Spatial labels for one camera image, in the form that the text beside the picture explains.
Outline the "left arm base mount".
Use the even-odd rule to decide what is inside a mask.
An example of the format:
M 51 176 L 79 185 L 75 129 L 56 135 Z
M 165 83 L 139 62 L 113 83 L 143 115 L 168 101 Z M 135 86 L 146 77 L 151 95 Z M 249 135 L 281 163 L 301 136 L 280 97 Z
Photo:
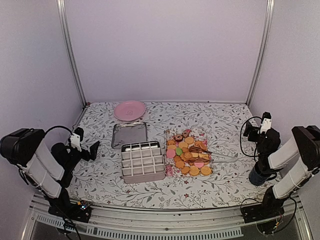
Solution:
M 50 207 L 48 209 L 49 214 L 58 216 L 67 220 L 88 223 L 92 215 L 92 208 L 90 206 L 83 208 L 82 205 L 78 205 L 77 203 L 64 205 L 64 204 L 58 204 L 57 202 L 54 202 L 54 201 L 50 201 L 49 204 L 50 204 Z

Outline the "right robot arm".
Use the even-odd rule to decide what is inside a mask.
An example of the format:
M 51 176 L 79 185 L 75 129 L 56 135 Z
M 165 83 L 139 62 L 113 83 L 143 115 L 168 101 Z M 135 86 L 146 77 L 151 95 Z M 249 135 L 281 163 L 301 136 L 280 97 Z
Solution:
M 292 192 L 320 172 L 320 129 L 315 125 L 295 126 L 291 132 L 293 136 L 283 145 L 280 145 L 280 133 L 273 128 L 257 142 L 258 160 L 249 173 L 249 181 L 255 186 L 261 186 L 297 158 L 288 173 L 265 191 L 256 210 L 262 218 L 279 213 Z

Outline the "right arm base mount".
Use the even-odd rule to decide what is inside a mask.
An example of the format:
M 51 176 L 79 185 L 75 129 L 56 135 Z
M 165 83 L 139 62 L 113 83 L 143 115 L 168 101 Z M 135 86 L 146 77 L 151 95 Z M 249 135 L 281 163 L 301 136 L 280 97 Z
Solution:
M 282 219 L 285 213 L 284 208 L 265 209 L 260 204 L 245 206 L 240 208 L 244 222 L 247 223 L 261 223 L 257 224 L 257 229 L 265 235 L 274 234 L 279 226 L 279 220 Z

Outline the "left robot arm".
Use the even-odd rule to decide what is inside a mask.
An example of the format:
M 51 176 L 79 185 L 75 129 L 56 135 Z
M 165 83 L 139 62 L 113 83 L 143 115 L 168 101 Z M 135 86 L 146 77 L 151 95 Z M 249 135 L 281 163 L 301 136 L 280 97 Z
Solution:
M 74 213 L 67 188 L 73 178 L 73 170 L 81 160 L 94 161 L 100 142 L 84 149 L 81 142 L 84 130 L 78 127 L 71 133 L 68 144 L 62 142 L 48 148 L 43 129 L 21 128 L 0 140 L 0 154 L 15 165 L 28 184 L 43 192 L 50 205 L 63 216 Z

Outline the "metal tongs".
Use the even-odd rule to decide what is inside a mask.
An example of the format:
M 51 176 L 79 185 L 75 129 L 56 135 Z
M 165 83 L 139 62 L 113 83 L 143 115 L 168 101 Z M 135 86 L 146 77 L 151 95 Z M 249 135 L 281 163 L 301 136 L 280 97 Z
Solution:
M 215 163 L 235 163 L 238 158 L 234 156 L 228 156 L 228 155 L 223 155 L 219 153 L 214 153 L 208 150 L 203 150 L 202 148 L 191 146 L 189 148 L 189 151 L 191 153 L 198 153 L 198 154 L 207 154 L 211 157 L 211 161 Z

